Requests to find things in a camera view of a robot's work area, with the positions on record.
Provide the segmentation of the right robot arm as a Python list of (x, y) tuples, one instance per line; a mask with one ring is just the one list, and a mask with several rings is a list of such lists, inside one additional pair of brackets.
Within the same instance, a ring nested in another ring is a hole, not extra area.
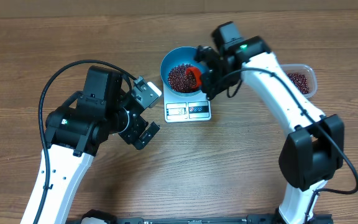
[(272, 223), (332, 223), (330, 215), (315, 215), (313, 208), (320, 190), (343, 165), (343, 122), (306, 99), (261, 37), (243, 38), (233, 22), (218, 26), (211, 37), (216, 47), (199, 46), (195, 55), (208, 68), (200, 88), (207, 99), (245, 83), (286, 136), (278, 162), (287, 187)]

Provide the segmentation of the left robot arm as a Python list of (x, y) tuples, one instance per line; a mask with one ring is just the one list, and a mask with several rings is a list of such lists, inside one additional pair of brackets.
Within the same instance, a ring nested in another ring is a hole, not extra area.
[(42, 158), (22, 223), (65, 223), (82, 178), (110, 135), (143, 149), (160, 127), (142, 112), (162, 96), (152, 82), (120, 68), (91, 66), (76, 91), (39, 119)]

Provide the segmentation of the red measuring scoop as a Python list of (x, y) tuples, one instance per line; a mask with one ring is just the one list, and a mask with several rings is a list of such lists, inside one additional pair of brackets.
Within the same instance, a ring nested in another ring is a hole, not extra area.
[(185, 71), (186, 84), (192, 89), (197, 89), (202, 85), (201, 71), (197, 67), (188, 67)]

